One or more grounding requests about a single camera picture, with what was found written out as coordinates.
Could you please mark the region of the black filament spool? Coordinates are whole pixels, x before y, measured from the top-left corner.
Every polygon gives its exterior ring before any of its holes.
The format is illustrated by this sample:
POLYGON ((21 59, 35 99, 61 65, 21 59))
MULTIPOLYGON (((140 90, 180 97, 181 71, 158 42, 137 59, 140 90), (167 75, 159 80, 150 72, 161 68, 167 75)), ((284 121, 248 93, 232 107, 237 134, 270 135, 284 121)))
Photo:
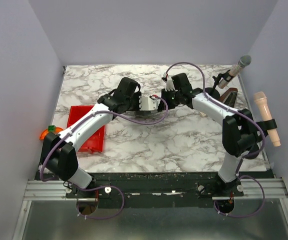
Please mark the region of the black filament spool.
POLYGON ((128 110, 123 115, 125 116, 136 116, 136 117, 148 117, 159 113, 157 109, 155 110, 128 110))

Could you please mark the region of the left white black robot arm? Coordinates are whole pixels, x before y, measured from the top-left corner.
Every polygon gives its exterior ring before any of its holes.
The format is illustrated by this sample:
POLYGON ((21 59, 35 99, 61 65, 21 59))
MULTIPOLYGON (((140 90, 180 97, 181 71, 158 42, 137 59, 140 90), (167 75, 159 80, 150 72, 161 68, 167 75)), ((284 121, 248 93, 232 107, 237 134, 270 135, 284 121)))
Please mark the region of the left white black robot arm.
POLYGON ((40 179, 48 169, 59 179, 85 189, 93 181, 89 173, 79 167, 77 151, 97 130, 112 121, 118 114, 138 106, 140 84, 124 77, 116 89, 98 99, 93 108, 76 123, 59 133, 49 132, 44 137, 40 164, 40 179))

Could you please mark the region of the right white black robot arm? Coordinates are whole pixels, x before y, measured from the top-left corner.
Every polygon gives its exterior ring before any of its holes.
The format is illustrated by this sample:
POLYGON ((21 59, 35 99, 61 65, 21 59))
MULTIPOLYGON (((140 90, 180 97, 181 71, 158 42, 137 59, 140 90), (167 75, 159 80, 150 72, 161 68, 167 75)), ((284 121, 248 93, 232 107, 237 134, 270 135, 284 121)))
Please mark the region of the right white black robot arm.
POLYGON ((166 86, 161 91, 161 97, 167 106, 159 106, 160 111, 184 105, 205 112, 220 124, 226 153, 217 175, 224 184, 235 181, 243 159, 258 156, 262 148, 255 146, 260 142, 265 143, 264 130, 253 120, 251 112, 222 104, 209 95, 205 88, 193 89, 185 73, 172 77, 165 73, 162 80, 166 82, 166 86))

